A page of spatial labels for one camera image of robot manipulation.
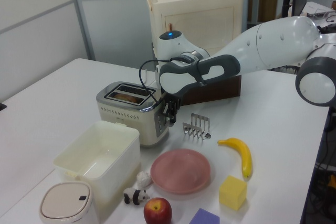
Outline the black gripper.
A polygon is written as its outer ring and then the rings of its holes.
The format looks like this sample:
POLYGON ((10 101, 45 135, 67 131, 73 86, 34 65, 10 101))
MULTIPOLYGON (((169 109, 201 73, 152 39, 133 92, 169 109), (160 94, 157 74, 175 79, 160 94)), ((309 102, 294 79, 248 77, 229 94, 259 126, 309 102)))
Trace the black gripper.
POLYGON ((162 106, 162 114, 168 115, 169 126, 173 126, 176 122, 176 115, 181 106, 182 98, 166 93, 165 104, 162 106))

